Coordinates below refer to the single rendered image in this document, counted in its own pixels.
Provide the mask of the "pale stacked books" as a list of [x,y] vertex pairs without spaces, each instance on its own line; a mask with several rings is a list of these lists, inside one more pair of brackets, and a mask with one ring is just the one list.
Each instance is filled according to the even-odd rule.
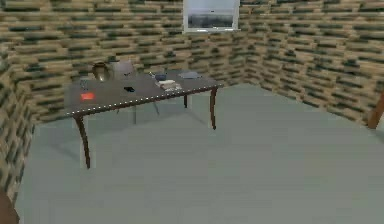
[[181,85],[174,80],[158,81],[156,82],[156,85],[164,91],[176,91],[182,89]]

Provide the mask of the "grey chair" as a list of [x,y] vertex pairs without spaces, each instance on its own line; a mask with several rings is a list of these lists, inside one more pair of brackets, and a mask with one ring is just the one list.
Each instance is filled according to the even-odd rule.
[[[117,62],[112,62],[111,68],[112,68],[114,79],[116,80],[125,80],[129,77],[138,75],[131,60],[121,60]],[[160,115],[159,108],[156,102],[153,102],[153,105],[157,115]],[[137,123],[136,106],[133,107],[133,121],[134,121],[134,124]]]

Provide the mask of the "dark brown wooden table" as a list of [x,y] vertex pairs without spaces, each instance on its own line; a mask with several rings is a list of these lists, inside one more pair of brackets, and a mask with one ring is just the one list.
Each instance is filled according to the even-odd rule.
[[[84,158],[87,168],[91,167],[90,150],[83,118],[101,112],[133,107],[176,97],[184,98],[184,106],[188,105],[188,96],[201,92],[210,92],[210,119],[216,129],[215,103],[216,94],[222,84],[211,77],[202,76],[198,79],[183,79],[178,76],[182,70],[167,71],[167,78],[176,81],[181,90],[164,91],[156,85],[156,79],[149,74],[140,74],[125,80],[109,80],[100,82],[88,80],[88,90],[82,91],[80,80],[71,83],[65,90],[65,115],[72,117],[82,139]],[[127,92],[124,87],[133,87],[135,92]],[[82,93],[93,93],[93,100],[82,100]]]

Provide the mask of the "white framed window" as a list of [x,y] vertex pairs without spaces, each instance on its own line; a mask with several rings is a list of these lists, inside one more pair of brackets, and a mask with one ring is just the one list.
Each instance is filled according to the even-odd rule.
[[238,30],[240,0],[183,0],[183,32]]

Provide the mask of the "brown wooden furniture leg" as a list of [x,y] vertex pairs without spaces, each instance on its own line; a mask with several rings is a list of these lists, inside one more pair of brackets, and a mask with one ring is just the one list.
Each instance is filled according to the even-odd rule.
[[370,129],[376,129],[382,114],[384,113],[384,91],[381,93],[379,101],[376,104],[376,107],[371,113],[370,118],[367,122],[367,127]]

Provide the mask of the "brown wooden object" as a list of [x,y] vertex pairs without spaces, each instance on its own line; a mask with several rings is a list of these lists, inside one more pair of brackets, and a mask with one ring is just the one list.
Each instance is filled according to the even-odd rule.
[[0,224],[19,224],[19,216],[5,192],[0,190]]

